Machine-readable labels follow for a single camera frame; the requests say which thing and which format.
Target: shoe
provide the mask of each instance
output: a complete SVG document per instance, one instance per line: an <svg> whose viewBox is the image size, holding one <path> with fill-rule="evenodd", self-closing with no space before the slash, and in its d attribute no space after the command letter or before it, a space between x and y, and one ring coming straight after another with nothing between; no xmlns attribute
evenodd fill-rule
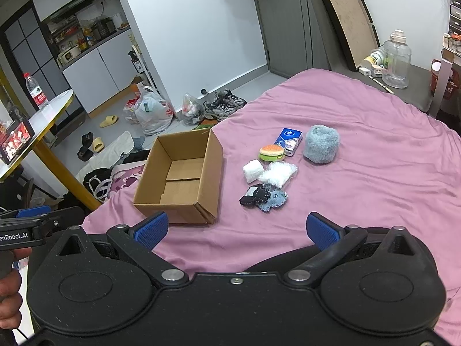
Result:
<svg viewBox="0 0 461 346"><path fill-rule="evenodd" d="M86 147L81 147L80 150L77 152L77 157L81 161L88 161L94 155L93 151Z"/></svg>
<svg viewBox="0 0 461 346"><path fill-rule="evenodd" d="M216 98L211 103L203 103L205 109L204 116L206 119L217 119L219 122L228 118L237 109L229 106L224 101Z"/></svg>
<svg viewBox="0 0 461 346"><path fill-rule="evenodd" d="M219 91L216 97L223 99L229 106L236 110L243 108L246 105L246 100L237 97L231 90Z"/></svg>
<svg viewBox="0 0 461 346"><path fill-rule="evenodd" d="M102 142L102 139L101 138L96 138L93 141L93 151L98 153L98 152L102 151L103 148L104 148L104 143Z"/></svg>
<svg viewBox="0 0 461 346"><path fill-rule="evenodd" d="M85 148L90 148L91 143L93 143L93 133L92 132L82 135L82 146L84 146Z"/></svg>
<svg viewBox="0 0 461 346"><path fill-rule="evenodd" d="M107 116L104 121L99 124L99 127L107 127L118 121L118 116Z"/></svg>

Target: bed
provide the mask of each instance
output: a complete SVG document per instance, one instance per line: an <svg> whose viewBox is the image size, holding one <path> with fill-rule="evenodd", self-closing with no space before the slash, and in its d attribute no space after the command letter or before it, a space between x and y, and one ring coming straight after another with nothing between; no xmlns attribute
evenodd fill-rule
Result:
<svg viewBox="0 0 461 346"><path fill-rule="evenodd" d="M330 164L303 158L301 142L286 161L299 167L289 199L269 214L239 204L248 185L241 168L282 128L337 129L341 145ZM340 225L403 225L431 250L447 290L436 331L461 344L461 139L440 121L359 80L306 70L268 90L213 127L224 149L220 210L214 225L170 227L154 252L189 274L240 272L311 245L306 216L316 211ZM119 191L84 222L102 233L144 216L132 206L136 184Z"/></svg>

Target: human hand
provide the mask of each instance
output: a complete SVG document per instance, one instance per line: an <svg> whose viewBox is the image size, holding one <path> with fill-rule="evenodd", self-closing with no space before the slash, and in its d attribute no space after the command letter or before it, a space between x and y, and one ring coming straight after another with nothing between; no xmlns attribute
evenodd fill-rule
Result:
<svg viewBox="0 0 461 346"><path fill-rule="evenodd" d="M30 247L13 250L16 261L29 256L31 252ZM21 323L22 316L19 312L22 305L22 297L19 294L21 282L21 275L15 269L12 269L5 278L0 279L0 297L3 298L0 303L0 328L2 329L16 329Z"/></svg>

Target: sneaker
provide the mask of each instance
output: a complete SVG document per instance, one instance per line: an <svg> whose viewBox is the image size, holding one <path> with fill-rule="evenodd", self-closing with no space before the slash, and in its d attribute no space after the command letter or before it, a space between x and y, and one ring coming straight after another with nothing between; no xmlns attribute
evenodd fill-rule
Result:
<svg viewBox="0 0 461 346"><path fill-rule="evenodd" d="M219 98L216 98L211 103L207 103L205 101L203 103L203 107L205 109L204 116L206 119L217 119L218 121L228 118L237 110L236 108L227 105Z"/></svg>
<svg viewBox="0 0 461 346"><path fill-rule="evenodd" d="M219 91L216 97L223 99L229 106L236 108L236 110L243 108L247 103L246 100L234 95L231 90Z"/></svg>

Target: burger toy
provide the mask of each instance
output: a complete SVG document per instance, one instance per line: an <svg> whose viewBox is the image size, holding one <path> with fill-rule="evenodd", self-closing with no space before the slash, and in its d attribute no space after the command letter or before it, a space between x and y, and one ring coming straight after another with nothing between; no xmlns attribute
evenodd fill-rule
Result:
<svg viewBox="0 0 461 346"><path fill-rule="evenodd" d="M285 158L285 151L282 147L276 144L271 144L261 148L258 157L264 161L283 160Z"/></svg>

